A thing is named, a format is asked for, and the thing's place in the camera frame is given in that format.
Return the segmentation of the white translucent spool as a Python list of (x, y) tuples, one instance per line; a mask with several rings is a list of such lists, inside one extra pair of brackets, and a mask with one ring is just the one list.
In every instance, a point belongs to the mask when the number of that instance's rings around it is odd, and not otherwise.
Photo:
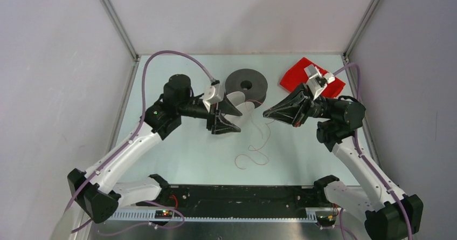
[(242, 128), (251, 118), (251, 115), (255, 110), (255, 104), (247, 101), (245, 94), (241, 91), (229, 93), (227, 98), (236, 107), (236, 109), (242, 113), (242, 116), (225, 114), (224, 118)]

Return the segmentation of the dark grey spool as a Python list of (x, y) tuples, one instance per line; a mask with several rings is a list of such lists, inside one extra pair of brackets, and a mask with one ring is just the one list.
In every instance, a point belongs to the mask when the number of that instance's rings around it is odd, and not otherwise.
[(243, 92), (245, 99), (258, 108), (267, 97), (268, 82), (259, 71), (242, 68), (232, 72), (225, 80), (225, 91)]

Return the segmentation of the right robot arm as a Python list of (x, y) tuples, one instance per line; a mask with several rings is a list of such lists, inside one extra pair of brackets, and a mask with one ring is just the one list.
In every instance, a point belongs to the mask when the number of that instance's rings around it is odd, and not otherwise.
[(263, 116), (293, 127), (309, 118), (319, 118), (318, 142), (333, 153), (362, 187), (361, 195), (341, 180), (326, 176), (315, 181), (316, 204), (333, 203), (364, 224), (371, 239), (412, 239), (419, 231), (424, 204), (417, 195), (408, 195), (395, 184), (359, 146), (357, 130), (362, 127), (365, 107), (356, 98), (314, 97), (300, 84)]

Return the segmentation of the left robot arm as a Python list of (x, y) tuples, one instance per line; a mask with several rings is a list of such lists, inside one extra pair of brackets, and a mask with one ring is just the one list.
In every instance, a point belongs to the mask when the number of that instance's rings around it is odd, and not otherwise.
[(157, 101), (143, 110), (138, 127), (119, 145), (86, 170), (75, 168), (67, 176), (73, 201), (93, 223), (106, 221), (118, 208), (139, 202), (143, 196), (160, 206), (169, 202), (170, 190), (158, 182), (158, 176), (134, 182), (131, 189), (126, 189), (119, 179), (143, 154), (178, 128), (183, 116), (206, 120), (213, 135), (241, 131), (225, 116), (242, 116), (242, 112), (231, 103), (217, 80), (195, 96), (188, 76), (173, 75)]

